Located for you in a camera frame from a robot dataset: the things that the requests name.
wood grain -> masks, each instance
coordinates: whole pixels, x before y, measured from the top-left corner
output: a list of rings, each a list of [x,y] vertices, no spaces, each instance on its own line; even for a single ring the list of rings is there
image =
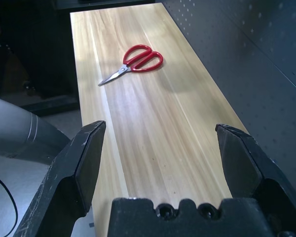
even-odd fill
[[[116,197],[178,207],[183,198],[219,206],[230,192],[215,125],[245,127],[161,3],[71,13],[83,125],[107,131],[93,198],[97,236],[107,235]],[[128,48],[146,44],[165,61],[98,87]]]

red scissors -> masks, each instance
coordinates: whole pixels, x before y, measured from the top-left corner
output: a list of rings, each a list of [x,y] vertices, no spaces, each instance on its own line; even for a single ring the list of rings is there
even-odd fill
[[[131,54],[133,51],[137,49],[144,49],[145,51],[127,60],[127,57],[129,56],[129,54]],[[141,68],[143,65],[145,65],[154,57],[159,58],[159,62],[156,65],[153,65],[148,68]],[[152,70],[159,68],[162,65],[162,62],[163,62],[162,55],[158,52],[153,51],[149,46],[143,45],[143,44],[135,45],[131,47],[129,50],[127,50],[127,52],[125,53],[123,58],[123,65],[121,66],[121,68],[112,76],[110,76],[108,79],[101,81],[99,86],[118,78],[119,76],[123,75],[126,72],[134,72],[134,73],[150,72]]]

pegboard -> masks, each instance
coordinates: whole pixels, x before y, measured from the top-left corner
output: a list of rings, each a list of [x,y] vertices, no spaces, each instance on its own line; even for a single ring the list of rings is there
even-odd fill
[[[296,1],[160,1],[296,189]]]

red scissor handle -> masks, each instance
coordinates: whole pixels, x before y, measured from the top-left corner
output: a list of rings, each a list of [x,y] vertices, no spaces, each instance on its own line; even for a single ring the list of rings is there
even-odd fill
[[[159,58],[159,62],[156,65],[153,65],[151,67],[148,68],[141,68],[143,65],[145,65],[147,62],[149,62],[152,58]],[[144,72],[150,72],[152,70],[155,70],[157,68],[159,68],[161,66],[161,64],[163,63],[163,57],[160,53],[158,52],[151,52],[147,57],[145,57],[143,60],[141,60],[140,62],[134,64],[133,66],[130,67],[132,72],[135,73],[144,73]]]
[[[145,51],[136,55],[135,57],[127,60],[127,57],[129,56],[129,54],[131,54],[133,51],[135,51],[137,49],[145,49]],[[135,45],[135,46],[131,47],[129,50],[127,50],[127,52],[125,53],[124,58],[123,58],[123,64],[125,64],[127,67],[129,67],[132,64],[134,64],[135,62],[139,61],[140,59],[148,56],[151,52],[152,52],[152,49],[147,45],[144,45],[144,44]]]

gray cylinder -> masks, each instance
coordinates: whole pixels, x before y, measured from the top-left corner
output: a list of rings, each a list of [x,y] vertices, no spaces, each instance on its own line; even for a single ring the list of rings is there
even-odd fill
[[[50,164],[68,142],[38,116],[0,99],[0,156]]]

